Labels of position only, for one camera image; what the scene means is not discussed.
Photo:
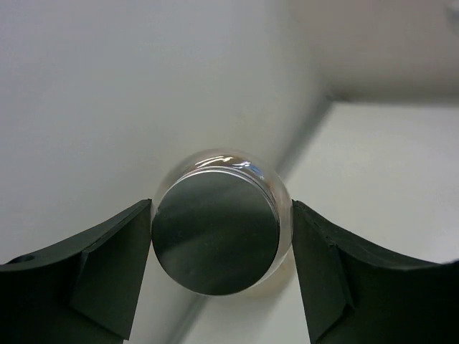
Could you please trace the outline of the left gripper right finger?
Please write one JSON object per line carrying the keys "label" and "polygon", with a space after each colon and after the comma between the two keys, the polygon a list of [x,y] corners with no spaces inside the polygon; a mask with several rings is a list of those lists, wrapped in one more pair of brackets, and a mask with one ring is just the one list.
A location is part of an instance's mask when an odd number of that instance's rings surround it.
{"label": "left gripper right finger", "polygon": [[312,343],[456,343],[458,263],[378,246],[293,203],[293,253]]}

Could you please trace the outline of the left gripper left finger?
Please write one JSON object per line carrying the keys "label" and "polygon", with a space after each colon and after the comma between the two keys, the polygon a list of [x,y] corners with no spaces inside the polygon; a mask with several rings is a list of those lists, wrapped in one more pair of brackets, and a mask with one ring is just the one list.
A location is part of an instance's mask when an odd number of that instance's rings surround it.
{"label": "left gripper left finger", "polygon": [[2,343],[123,343],[151,245],[151,200],[1,265]]}

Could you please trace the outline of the clear jar white lid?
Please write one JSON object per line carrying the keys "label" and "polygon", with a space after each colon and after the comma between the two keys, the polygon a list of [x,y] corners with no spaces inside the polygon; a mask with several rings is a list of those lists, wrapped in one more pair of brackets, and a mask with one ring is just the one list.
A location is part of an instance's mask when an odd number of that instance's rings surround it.
{"label": "clear jar white lid", "polygon": [[224,297],[260,285],[293,240],[293,202],[268,163],[234,149],[187,156],[153,200],[151,241],[162,269],[198,295]]}

